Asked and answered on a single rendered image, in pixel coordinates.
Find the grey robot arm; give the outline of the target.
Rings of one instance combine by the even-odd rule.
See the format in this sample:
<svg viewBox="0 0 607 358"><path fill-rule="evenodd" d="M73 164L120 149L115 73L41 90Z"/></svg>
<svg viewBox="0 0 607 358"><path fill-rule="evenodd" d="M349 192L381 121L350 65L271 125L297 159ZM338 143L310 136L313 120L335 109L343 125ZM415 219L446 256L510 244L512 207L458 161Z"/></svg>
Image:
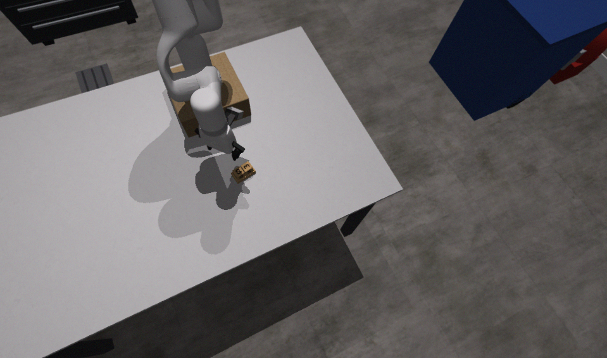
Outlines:
<svg viewBox="0 0 607 358"><path fill-rule="evenodd" d="M177 102L190 101L201 130L217 137L227 123L242 118L243 111L222 107L222 77L212 66L206 43L200 34L222 27L219 0L152 0L163 33L156 60L170 97ZM185 71L172 73L169 55L176 47Z"/></svg>

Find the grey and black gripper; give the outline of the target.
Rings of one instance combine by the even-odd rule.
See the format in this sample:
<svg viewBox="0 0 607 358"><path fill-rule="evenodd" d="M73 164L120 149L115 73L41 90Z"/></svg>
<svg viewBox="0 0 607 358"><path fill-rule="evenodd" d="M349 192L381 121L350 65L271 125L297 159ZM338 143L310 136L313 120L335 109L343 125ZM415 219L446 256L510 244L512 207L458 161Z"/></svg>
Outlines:
<svg viewBox="0 0 607 358"><path fill-rule="evenodd" d="M199 126L199 128L195 129L195 132L199 135L199 137L201 138L203 143L207 146L208 150L211 150L212 148L214 148L214 149L224 152L226 154L232 153L232 158L234 161L237 158L239 158L240 154L243 153L245 150L245 148L243 148L243 146L241 146L237 143L235 135L228 124L227 124L227 129L223 134L221 134L217 137L213 137L213 138L211 138L210 136L204 135L200 126ZM235 150L233 151L234 147L235 147Z"/></svg>

